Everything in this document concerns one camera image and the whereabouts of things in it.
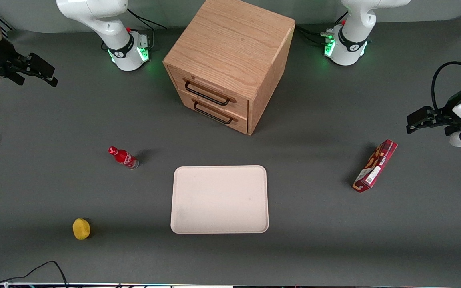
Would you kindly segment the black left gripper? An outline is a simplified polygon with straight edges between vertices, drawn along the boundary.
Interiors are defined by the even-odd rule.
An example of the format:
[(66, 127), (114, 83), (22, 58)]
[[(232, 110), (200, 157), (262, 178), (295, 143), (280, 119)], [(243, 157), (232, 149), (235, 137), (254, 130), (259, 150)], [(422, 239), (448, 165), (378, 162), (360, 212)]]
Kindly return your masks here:
[[(451, 136), (454, 133), (461, 133), (461, 117), (453, 112), (455, 108), (461, 102), (461, 90), (452, 95), (446, 102), (446, 104), (439, 108), (437, 106), (437, 96), (435, 89), (433, 88), (433, 107), (434, 117), (433, 128), (438, 126), (446, 126), (444, 131), (446, 136)], [(406, 133), (411, 134), (419, 129), (419, 123), (408, 123), (406, 125)]]

